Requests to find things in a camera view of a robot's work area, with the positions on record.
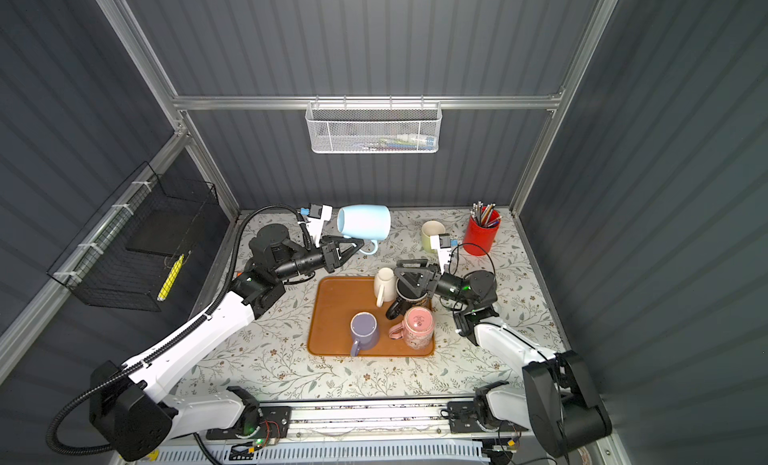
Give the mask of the light blue mug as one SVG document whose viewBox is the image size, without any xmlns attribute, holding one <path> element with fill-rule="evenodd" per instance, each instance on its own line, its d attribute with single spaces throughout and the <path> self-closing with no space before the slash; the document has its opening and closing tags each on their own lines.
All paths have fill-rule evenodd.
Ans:
<svg viewBox="0 0 768 465">
<path fill-rule="evenodd" d="M 362 253 L 373 255 L 378 251 L 379 243 L 389 235 L 391 212 L 384 205 L 348 205 L 338 211 L 337 228 L 345 238 L 370 241 L 373 250 L 362 250 Z"/>
</svg>

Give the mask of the light green mug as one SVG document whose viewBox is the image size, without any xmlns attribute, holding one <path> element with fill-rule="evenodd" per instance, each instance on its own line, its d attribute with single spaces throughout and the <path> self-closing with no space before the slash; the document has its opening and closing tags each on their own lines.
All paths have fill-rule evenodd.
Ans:
<svg viewBox="0 0 768 465">
<path fill-rule="evenodd" d="M 437 220 L 429 220 L 425 222 L 421 227 L 421 243 L 422 248 L 426 252 L 436 253 L 437 249 L 432 246 L 431 238 L 433 236 L 439 236 L 446 233 L 446 227 L 443 223 Z"/>
</svg>

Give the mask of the orange plastic tray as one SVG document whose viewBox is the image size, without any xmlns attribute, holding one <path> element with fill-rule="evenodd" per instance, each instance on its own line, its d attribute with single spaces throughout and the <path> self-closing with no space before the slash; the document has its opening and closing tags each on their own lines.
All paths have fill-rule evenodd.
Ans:
<svg viewBox="0 0 768 465">
<path fill-rule="evenodd" d="M 310 354 L 349 357 L 353 344 L 350 322 L 359 312 L 372 313 L 381 331 L 378 343 L 372 349 L 362 351 L 362 357 L 414 358 L 434 353 L 436 336 L 420 350 L 410 348 L 403 340 L 388 337 L 388 331 L 396 321 L 385 317 L 388 302 L 381 308 L 376 306 L 373 284 L 371 276 L 328 276 L 319 282 L 307 340 Z"/>
</svg>

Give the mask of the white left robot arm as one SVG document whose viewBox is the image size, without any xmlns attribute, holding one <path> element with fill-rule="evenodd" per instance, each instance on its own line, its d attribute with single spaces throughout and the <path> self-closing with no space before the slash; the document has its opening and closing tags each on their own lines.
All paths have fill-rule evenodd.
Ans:
<svg viewBox="0 0 768 465">
<path fill-rule="evenodd" d="M 251 257 L 242 272 L 230 260 L 227 283 L 212 302 L 153 347 L 121 365 L 111 361 L 91 376 L 91 387 L 67 403 L 52 419 L 46 444 L 55 453 L 87 456 L 117 451 L 125 460 L 146 456 L 164 442 L 201 432 L 230 430 L 250 439 L 266 429 L 259 401 L 240 386 L 198 399 L 173 394 L 180 379 L 202 358 L 252 322 L 262 317 L 285 294 L 289 285 L 313 278 L 324 269 L 341 268 L 364 241 L 350 232 L 326 235 L 327 206 L 312 204 L 293 210 L 301 242 L 290 238 L 279 223 L 262 227 L 249 247 Z M 89 421 L 106 439 L 97 446 L 65 444 L 58 435 L 65 418 L 83 403 Z"/>
</svg>

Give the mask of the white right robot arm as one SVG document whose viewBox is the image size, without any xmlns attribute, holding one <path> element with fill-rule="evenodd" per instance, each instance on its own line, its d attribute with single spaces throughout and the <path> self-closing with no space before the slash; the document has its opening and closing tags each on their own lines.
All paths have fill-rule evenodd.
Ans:
<svg viewBox="0 0 768 465">
<path fill-rule="evenodd" d="M 522 426 L 555 458 L 612 434 L 612 420 L 585 360 L 572 350 L 544 347 L 500 318 L 494 272 L 480 269 L 458 276 L 426 259 L 407 259 L 397 263 L 394 273 L 418 297 L 458 303 L 451 311 L 457 333 L 522 377 L 520 392 L 503 381 L 475 391 L 479 424 Z"/>
</svg>

